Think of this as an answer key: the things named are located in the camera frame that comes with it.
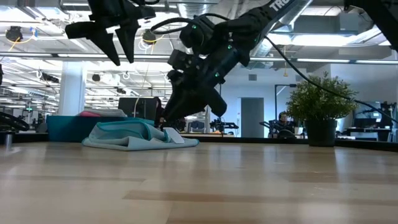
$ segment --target potted plant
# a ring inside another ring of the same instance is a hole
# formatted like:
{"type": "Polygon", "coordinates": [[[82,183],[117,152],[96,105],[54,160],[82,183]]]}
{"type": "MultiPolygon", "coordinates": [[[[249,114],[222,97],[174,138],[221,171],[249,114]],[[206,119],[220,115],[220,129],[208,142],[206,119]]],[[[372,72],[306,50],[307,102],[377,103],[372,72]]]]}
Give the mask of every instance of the potted plant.
{"type": "MultiPolygon", "coordinates": [[[[309,76],[309,79],[323,88],[340,95],[353,98],[357,93],[349,89],[349,84],[338,77],[328,78],[309,76]]],[[[333,147],[337,121],[355,110],[357,104],[333,95],[303,81],[297,85],[287,104],[287,114],[294,119],[305,121],[310,146],[333,147]]]]}

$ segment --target computer monitor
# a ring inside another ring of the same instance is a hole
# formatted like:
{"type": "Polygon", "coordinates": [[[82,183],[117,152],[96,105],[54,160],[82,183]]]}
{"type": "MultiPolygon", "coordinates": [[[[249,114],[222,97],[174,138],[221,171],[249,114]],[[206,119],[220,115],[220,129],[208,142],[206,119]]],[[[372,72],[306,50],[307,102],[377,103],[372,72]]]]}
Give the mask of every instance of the computer monitor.
{"type": "MultiPolygon", "coordinates": [[[[122,97],[119,99],[118,109],[123,110],[128,117],[134,117],[136,101],[136,97],[122,97]]],[[[154,98],[140,98],[137,103],[136,118],[155,120],[156,102],[154,98]]]]}
{"type": "Polygon", "coordinates": [[[373,128],[377,124],[376,118],[362,118],[355,119],[354,126],[355,128],[373,128]]]}

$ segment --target wall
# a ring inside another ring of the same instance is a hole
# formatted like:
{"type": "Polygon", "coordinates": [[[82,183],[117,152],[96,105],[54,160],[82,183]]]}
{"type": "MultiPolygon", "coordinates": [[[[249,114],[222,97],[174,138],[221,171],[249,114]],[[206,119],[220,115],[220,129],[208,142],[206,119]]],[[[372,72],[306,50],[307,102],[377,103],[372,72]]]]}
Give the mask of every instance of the wall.
{"type": "MultiPolygon", "coordinates": [[[[331,74],[351,84],[357,100],[395,103],[398,100],[397,67],[392,65],[331,65],[331,74]]],[[[352,114],[339,122],[338,130],[351,126],[352,114]]]]}
{"type": "MultiPolygon", "coordinates": [[[[290,88],[286,88],[278,96],[278,113],[286,110],[286,102],[290,96],[290,88]]],[[[228,105],[226,113],[223,115],[223,119],[226,122],[237,123],[238,118],[238,100],[239,98],[263,98],[264,99],[264,119],[262,121],[270,121],[275,119],[275,96],[274,96],[274,85],[264,86],[251,86],[251,85],[228,85],[225,83],[221,89],[221,96],[228,105]]],[[[217,119],[212,113],[211,120],[217,119]]],[[[264,127],[264,137],[268,136],[269,130],[264,127]]]]}
{"type": "Polygon", "coordinates": [[[331,64],[327,64],[327,65],[324,65],[324,66],[316,69],[314,72],[312,72],[312,75],[316,75],[318,77],[323,77],[325,75],[325,72],[328,72],[328,77],[331,77],[331,73],[332,73],[332,65],[331,64]]]}

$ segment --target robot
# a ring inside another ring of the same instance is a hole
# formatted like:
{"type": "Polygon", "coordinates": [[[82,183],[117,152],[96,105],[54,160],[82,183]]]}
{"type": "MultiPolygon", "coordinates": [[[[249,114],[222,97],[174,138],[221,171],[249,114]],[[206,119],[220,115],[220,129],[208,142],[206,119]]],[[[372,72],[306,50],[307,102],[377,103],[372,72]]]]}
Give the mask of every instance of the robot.
{"type": "MultiPolygon", "coordinates": [[[[69,38],[86,37],[93,41],[116,64],[120,65],[118,54],[112,42],[112,34],[106,28],[120,25],[116,33],[121,41],[127,59],[134,61],[134,36],[139,25],[138,19],[155,17],[150,6],[159,2],[145,0],[88,0],[93,11],[92,22],[80,22],[69,25],[65,31],[69,38]]],[[[173,93],[167,103],[163,117],[166,121],[175,121],[197,113],[209,105],[211,111],[221,117],[227,104],[215,86],[225,82],[224,77],[239,62],[247,66],[250,51],[276,26],[278,21],[300,3],[299,0],[271,0],[267,4],[256,7],[236,19],[228,19],[217,14],[197,15],[194,19],[173,18],[160,22],[151,28],[153,34],[168,34],[181,31],[180,39],[184,46],[192,48],[193,54],[174,50],[168,63],[173,67],[167,76],[171,81],[173,93]],[[224,19],[219,24],[212,23],[208,16],[224,19]],[[187,22],[188,25],[174,30],[157,31],[158,28],[172,22],[187,22]]],[[[398,49],[398,2],[395,0],[345,0],[345,9],[349,7],[363,8],[387,37],[394,50],[398,49]]],[[[279,51],[286,62],[304,79],[311,83],[288,58],[279,51]]],[[[383,111],[361,101],[381,114],[391,118],[383,111]]]]}
{"type": "MultiPolygon", "coordinates": [[[[197,113],[206,105],[210,106],[212,113],[221,117],[227,105],[215,90],[215,86],[225,82],[224,77],[238,62],[247,66],[250,51],[263,38],[268,39],[266,35],[278,20],[298,3],[298,0],[271,0],[231,20],[215,14],[196,16],[194,18],[196,23],[187,25],[180,33],[181,41],[186,47],[192,48],[193,55],[174,50],[168,61],[174,69],[168,73],[173,93],[164,109],[165,120],[197,113]],[[207,16],[218,16],[226,21],[214,24],[207,16]],[[202,59],[199,55],[206,55],[206,57],[202,59]]],[[[392,48],[398,50],[398,32],[395,32],[395,28],[398,27],[398,2],[346,0],[345,10],[349,7],[363,8],[392,44],[392,48]]],[[[151,30],[156,32],[157,28],[158,26],[154,26],[151,30]]],[[[287,63],[306,79],[305,75],[291,64],[278,47],[271,40],[269,41],[287,63]]],[[[398,123],[388,114],[367,103],[358,100],[355,102],[364,104],[398,123]]]]}

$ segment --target pink object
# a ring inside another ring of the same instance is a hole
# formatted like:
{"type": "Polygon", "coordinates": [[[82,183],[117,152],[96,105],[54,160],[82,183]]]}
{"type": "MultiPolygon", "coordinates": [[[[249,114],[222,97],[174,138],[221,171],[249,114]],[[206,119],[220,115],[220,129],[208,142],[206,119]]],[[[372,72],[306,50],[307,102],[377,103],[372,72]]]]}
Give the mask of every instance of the pink object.
{"type": "Polygon", "coordinates": [[[79,116],[100,117],[101,115],[92,113],[92,112],[88,112],[88,111],[83,111],[79,114],[79,116]]]}

